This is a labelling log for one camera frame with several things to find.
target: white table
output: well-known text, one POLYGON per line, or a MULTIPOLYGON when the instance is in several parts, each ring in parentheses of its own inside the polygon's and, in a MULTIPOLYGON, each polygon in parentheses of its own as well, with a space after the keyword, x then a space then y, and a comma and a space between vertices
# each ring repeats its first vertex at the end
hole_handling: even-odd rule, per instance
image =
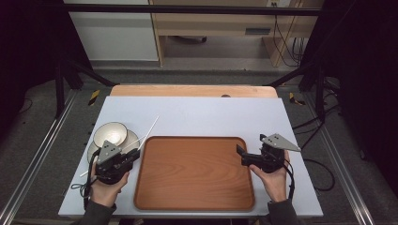
MULTIPOLYGON (((95 131, 109 122, 120 122, 143 137, 159 116, 149 136, 218 136, 240 137, 248 151, 260 154, 259 134, 279 133, 297 144, 284 105, 279 98, 260 97, 107 97, 89 143, 95 131)), ((86 151, 73 176, 71 184, 83 184, 87 171, 86 151)), ((299 217, 321 217, 322 209, 305 168, 301 153, 289 152, 294 167, 296 189, 293 205, 299 217)), ((141 159, 134 162, 129 182, 118 195, 119 218, 249 218, 268 213, 269 196, 261 180, 252 173, 255 205, 251 211, 203 212, 203 211, 145 211, 133 205, 135 184, 141 159)), ((79 190, 69 189, 59 210, 63 217, 78 218, 84 214, 83 199, 79 190)))

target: black horizontal bar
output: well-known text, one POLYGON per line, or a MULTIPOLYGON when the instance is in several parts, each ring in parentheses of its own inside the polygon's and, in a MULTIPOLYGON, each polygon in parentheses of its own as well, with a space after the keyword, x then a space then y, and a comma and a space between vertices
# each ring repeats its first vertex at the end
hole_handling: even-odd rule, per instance
POLYGON ((69 12, 125 12, 125 13, 190 13, 321 16, 330 13, 320 8, 302 7, 219 7, 219 6, 163 6, 163 5, 102 5, 102 4, 41 4, 42 7, 69 12))

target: yellow and black tape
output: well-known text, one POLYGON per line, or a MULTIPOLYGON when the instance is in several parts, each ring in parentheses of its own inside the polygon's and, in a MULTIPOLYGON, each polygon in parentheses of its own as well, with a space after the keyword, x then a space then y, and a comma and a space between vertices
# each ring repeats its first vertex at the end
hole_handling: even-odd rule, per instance
POLYGON ((98 95, 100 94, 100 90, 94 91, 93 94, 91 95, 91 99, 88 101, 88 105, 92 106, 94 105, 94 102, 96 102, 98 95))
POLYGON ((294 96, 293 93, 291 93, 291 92, 290 92, 290 94, 289 94, 289 100, 290 100, 291 103, 295 103, 295 104, 298 104, 298 105, 305 105, 305 101, 298 101, 298 100, 296 100, 296 99, 295 99, 295 96, 294 96))

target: light wood table edge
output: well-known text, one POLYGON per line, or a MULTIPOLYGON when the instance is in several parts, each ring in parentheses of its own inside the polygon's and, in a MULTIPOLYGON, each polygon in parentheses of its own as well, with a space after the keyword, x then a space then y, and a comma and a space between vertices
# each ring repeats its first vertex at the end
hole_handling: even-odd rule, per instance
POLYGON ((120 84, 112 88, 112 97, 235 97, 277 98, 275 88, 249 85, 169 85, 120 84))

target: floor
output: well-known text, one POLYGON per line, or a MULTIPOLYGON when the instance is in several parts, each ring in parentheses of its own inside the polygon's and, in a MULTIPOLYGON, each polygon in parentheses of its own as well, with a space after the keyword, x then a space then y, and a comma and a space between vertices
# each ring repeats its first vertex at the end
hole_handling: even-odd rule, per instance
MULTIPOLYGON (((273 82, 294 69, 287 65, 272 67, 259 37, 209 37, 206 43, 171 37, 168 41, 163 67, 134 62, 121 69, 109 67, 111 64, 98 65, 96 71, 118 83, 261 85, 273 82)), ((284 58, 287 64, 294 64, 293 60, 289 61, 289 55, 284 58)), ((67 92, 69 96, 74 96, 74 103, 65 124, 57 130, 54 142, 44 143, 50 146, 49 151, 43 154, 45 159, 32 170, 35 172, 27 184, 30 188, 18 196, 21 201, 16 205, 18 212, 13 215, 15 224, 69 223, 68 219, 57 215, 57 210, 65 190, 69 188, 70 178, 96 122, 101 103, 110 92, 109 87, 85 76, 83 79, 84 88, 81 91, 67 92), (97 89, 100 95, 96 103, 87 106, 93 90, 97 89)), ((314 93, 300 93, 298 82, 299 77, 277 88, 292 127, 314 118, 314 93), (291 93, 297 102, 290 100, 291 93)), ((28 100, 14 121, 8 138, 0 143, 3 149, 0 152, 0 168, 5 172, 0 181, 2 208, 8 206, 8 200, 29 172, 27 168, 32 169, 29 164, 37 157, 35 154, 54 122, 54 82, 32 88, 26 98, 28 100)), ((338 104, 329 91, 325 91, 325 102, 326 109, 338 104)), ((295 130, 298 144, 305 144, 317 127, 317 123, 312 123, 295 130)), ((332 190, 318 191, 318 200, 325 215, 306 221, 309 224, 398 224, 396 197, 377 167, 360 158, 360 150, 352 136, 339 114, 339 108, 335 108, 328 113, 326 124, 305 145, 302 154, 309 159, 306 165, 316 188, 328 188, 332 181, 329 172, 311 162, 311 159, 326 165, 336 179, 332 190), (341 160, 343 164, 336 162, 336 156, 337 161, 341 160), (367 213, 369 217, 361 218, 367 213)))

